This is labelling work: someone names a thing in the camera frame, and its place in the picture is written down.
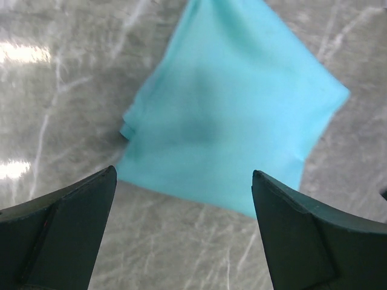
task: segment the gray marble countertop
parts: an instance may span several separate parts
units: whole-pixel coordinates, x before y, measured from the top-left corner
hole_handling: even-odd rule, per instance
[[[302,191],[387,219],[387,14],[369,0],[268,3],[352,92]],[[0,208],[114,164],[122,113],[185,0],[0,0]],[[119,183],[90,289],[272,289],[255,220]]]

